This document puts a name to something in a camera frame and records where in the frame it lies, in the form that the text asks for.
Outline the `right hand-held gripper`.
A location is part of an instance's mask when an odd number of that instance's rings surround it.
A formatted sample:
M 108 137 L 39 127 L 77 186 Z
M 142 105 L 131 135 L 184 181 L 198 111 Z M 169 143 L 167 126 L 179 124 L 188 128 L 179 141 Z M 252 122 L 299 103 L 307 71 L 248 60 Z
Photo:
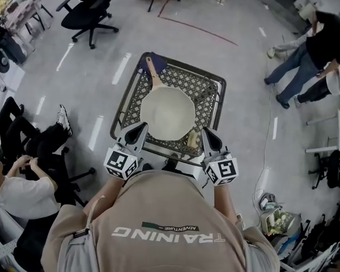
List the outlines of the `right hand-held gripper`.
M 214 129 L 204 127 L 201 133 L 204 153 L 209 156 L 203 160 L 204 173 L 214 186 L 231 183 L 239 176 L 237 159 L 229 151 L 211 156 L 213 151 L 221 151 L 223 142 Z

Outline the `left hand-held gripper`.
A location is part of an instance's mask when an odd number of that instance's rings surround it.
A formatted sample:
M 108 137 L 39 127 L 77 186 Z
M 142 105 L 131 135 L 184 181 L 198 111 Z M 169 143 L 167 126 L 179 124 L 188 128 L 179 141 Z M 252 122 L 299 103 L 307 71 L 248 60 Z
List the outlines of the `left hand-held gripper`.
M 138 169 L 143 158 L 141 151 L 148 133 L 148 123 L 140 122 L 121 130 L 116 143 L 108 148 L 104 167 L 107 172 L 120 179 L 127 180 Z

